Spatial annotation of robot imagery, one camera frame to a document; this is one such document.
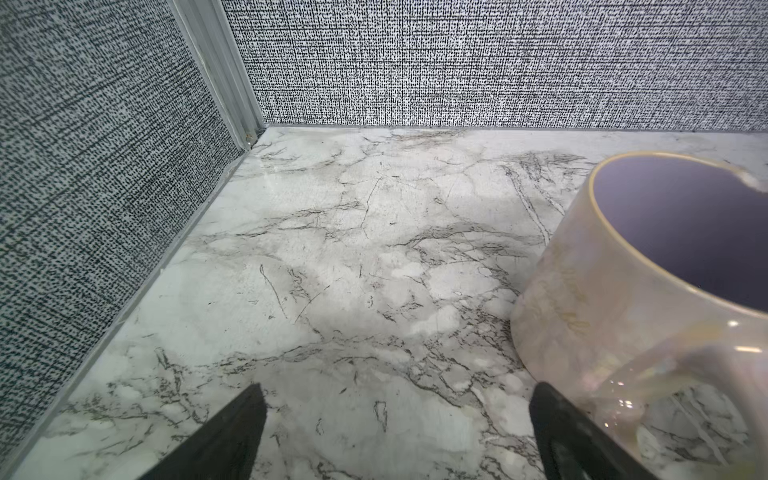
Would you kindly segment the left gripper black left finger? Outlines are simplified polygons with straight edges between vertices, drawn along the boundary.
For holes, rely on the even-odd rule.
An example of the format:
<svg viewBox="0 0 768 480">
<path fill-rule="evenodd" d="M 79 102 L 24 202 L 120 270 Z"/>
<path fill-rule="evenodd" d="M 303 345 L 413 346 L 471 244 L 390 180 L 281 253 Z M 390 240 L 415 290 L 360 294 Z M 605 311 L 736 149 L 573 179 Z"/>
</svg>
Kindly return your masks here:
<svg viewBox="0 0 768 480">
<path fill-rule="evenodd" d="M 250 385 L 142 478 L 248 479 L 266 419 L 261 386 Z"/>
</svg>

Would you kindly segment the pink iridescent mug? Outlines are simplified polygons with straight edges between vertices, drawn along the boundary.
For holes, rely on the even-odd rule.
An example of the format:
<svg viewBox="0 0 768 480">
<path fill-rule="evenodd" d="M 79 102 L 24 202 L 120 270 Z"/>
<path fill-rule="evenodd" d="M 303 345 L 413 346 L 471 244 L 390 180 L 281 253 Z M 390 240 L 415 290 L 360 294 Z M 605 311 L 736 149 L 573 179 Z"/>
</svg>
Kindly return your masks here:
<svg viewBox="0 0 768 480">
<path fill-rule="evenodd" d="M 767 475 L 767 187 L 748 171 L 638 152 L 599 163 L 517 298 L 532 377 L 629 454 L 646 406 L 724 393 Z"/>
</svg>

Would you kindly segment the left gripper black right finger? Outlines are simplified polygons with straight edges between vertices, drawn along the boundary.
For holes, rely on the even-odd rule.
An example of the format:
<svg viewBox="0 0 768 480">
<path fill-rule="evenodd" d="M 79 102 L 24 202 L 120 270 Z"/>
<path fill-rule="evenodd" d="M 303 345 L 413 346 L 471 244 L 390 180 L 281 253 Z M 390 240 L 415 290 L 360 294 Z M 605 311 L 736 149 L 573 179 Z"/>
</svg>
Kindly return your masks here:
<svg viewBox="0 0 768 480">
<path fill-rule="evenodd" d="M 529 414 L 546 478 L 656 480 L 550 384 L 536 384 Z"/>
</svg>

